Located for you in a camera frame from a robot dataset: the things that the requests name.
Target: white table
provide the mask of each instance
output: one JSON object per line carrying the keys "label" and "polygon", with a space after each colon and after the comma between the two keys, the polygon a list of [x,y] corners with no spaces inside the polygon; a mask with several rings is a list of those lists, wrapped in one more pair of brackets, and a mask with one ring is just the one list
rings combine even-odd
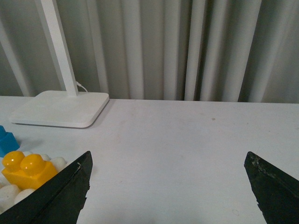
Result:
{"label": "white table", "polygon": [[252,151],[299,179],[299,105],[111,99],[86,129],[11,124],[20,150],[92,152],[79,224],[265,224],[243,166]]}

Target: yellow toy block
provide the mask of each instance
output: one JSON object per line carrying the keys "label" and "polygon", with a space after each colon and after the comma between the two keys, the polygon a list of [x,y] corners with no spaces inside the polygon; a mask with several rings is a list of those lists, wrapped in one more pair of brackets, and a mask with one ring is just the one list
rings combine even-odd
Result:
{"label": "yellow toy block", "polygon": [[2,174],[21,189],[38,189],[57,174],[53,164],[44,161],[39,154],[24,156],[23,152],[12,151],[2,160]]}

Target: blue toy block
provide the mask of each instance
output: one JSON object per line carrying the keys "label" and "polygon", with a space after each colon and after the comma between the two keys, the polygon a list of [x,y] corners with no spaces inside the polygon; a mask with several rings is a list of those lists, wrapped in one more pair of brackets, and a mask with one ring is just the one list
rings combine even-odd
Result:
{"label": "blue toy block", "polygon": [[4,157],[7,153],[15,151],[19,148],[14,135],[6,132],[4,127],[0,125],[0,157]]}

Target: desk lamp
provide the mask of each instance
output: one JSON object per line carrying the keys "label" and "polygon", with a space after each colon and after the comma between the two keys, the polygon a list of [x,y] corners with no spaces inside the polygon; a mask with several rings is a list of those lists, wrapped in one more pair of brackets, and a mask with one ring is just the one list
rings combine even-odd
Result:
{"label": "desk lamp", "polygon": [[35,3],[54,65],[62,74],[66,91],[40,93],[12,112],[9,120],[26,125],[88,127],[109,101],[109,95],[78,92],[57,3],[55,0],[35,0]]}

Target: curtain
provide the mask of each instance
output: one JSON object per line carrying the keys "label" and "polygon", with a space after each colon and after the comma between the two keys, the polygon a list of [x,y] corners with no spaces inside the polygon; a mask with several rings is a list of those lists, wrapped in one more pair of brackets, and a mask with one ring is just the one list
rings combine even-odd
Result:
{"label": "curtain", "polygon": [[[299,103],[297,0],[57,0],[57,6],[75,78],[89,92]],[[65,90],[34,0],[0,1],[0,43],[0,95]]]}

